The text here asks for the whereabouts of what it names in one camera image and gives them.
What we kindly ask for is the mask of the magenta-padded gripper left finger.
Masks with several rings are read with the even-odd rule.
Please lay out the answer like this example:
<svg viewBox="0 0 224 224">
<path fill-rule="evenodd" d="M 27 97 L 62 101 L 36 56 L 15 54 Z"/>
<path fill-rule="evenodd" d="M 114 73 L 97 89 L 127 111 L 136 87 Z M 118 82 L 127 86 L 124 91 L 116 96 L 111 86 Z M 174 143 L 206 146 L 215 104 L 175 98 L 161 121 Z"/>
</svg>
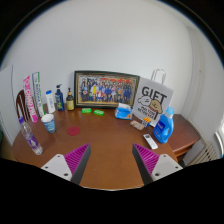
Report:
<svg viewBox="0 0 224 224">
<path fill-rule="evenodd" d="M 42 169 L 79 185 L 90 155 L 91 145 L 85 144 L 66 155 L 56 154 Z"/>
</svg>

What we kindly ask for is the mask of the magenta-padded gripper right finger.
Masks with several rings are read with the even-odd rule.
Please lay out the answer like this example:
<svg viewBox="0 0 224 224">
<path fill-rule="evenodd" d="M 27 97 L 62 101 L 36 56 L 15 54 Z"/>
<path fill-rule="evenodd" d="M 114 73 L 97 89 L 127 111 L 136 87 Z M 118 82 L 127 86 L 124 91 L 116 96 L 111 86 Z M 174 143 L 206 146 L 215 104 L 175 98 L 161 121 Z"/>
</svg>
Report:
<svg viewBox="0 0 224 224">
<path fill-rule="evenodd" d="M 136 160 L 142 181 L 145 185 L 182 169 L 169 155 L 158 155 L 152 150 L 136 143 L 133 144 L 132 154 Z"/>
</svg>

